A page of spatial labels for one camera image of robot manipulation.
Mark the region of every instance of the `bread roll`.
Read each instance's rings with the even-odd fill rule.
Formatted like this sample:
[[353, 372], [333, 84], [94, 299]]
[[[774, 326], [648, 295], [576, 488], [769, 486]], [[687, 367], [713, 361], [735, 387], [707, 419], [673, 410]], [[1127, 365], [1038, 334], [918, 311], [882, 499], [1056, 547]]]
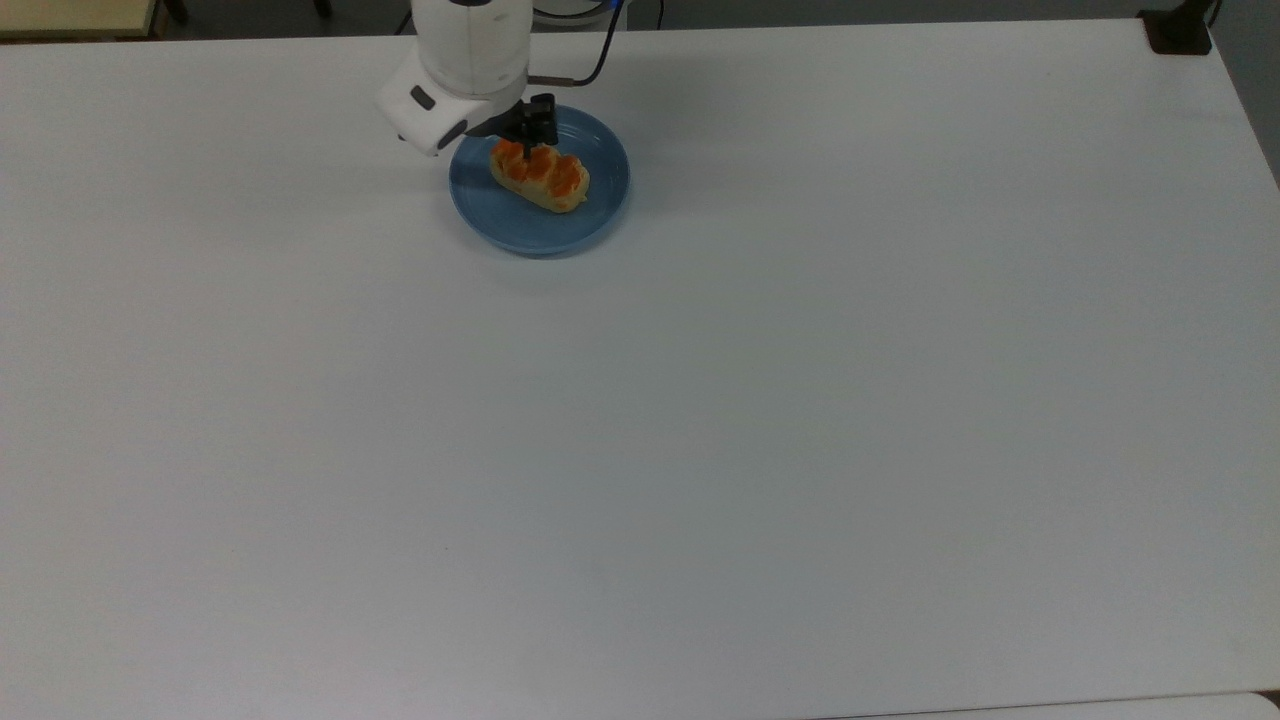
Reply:
[[499, 140], [489, 152], [489, 172], [502, 187], [553, 213], [577, 208], [591, 184], [591, 176], [573, 155], [539, 145], [525, 160], [525, 147], [507, 140]]

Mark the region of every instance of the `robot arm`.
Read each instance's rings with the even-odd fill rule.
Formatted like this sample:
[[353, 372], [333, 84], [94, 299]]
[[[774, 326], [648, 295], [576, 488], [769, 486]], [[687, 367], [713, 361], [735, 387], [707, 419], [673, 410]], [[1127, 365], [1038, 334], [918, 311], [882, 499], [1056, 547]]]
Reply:
[[378, 94], [401, 137], [436, 155], [461, 135], [554, 145], [554, 99], [522, 102], [534, 0], [412, 0], [417, 44]]

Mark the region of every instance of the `black cable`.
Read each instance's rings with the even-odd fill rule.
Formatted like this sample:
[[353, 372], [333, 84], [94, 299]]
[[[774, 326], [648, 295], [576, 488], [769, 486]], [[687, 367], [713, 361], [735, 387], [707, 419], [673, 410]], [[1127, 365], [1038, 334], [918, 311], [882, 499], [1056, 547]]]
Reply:
[[604, 47], [600, 49], [600, 59], [595, 63], [595, 69], [591, 74], [586, 76], [585, 79], [571, 79], [562, 77], [547, 77], [547, 76], [529, 76], [529, 85], [549, 85], [552, 87], [584, 87], [595, 82], [595, 78], [600, 77], [600, 70], [604, 69], [604, 60], [609, 56], [609, 45], [613, 45], [613, 31], [618, 27], [618, 18], [622, 17], [622, 9], [627, 6], [626, 0], [613, 0], [617, 5], [613, 6], [613, 18], [609, 20], [609, 31], [604, 33]]

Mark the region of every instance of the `blue plate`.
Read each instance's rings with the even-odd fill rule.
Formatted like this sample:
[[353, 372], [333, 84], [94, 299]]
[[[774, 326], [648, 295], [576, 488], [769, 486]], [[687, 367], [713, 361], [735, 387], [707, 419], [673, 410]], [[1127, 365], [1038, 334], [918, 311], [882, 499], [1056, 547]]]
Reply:
[[622, 214], [631, 187], [631, 167], [622, 142], [604, 123], [559, 105], [557, 150], [577, 155], [591, 174], [586, 201], [557, 214], [506, 190], [489, 173], [495, 137], [466, 137], [449, 165], [449, 193], [458, 214], [498, 247], [530, 256], [567, 255], [604, 237]]

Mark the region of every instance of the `wooden surface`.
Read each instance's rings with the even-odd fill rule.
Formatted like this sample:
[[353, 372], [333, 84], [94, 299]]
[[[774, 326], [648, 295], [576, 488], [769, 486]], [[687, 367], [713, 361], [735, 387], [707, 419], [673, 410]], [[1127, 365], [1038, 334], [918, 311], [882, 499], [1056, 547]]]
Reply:
[[559, 97], [630, 206], [531, 261], [374, 106], [412, 42], [0, 47], [0, 717], [1280, 684], [1280, 196], [1216, 53], [625, 33]]
[[156, 0], [0, 0], [0, 38], [140, 37]]

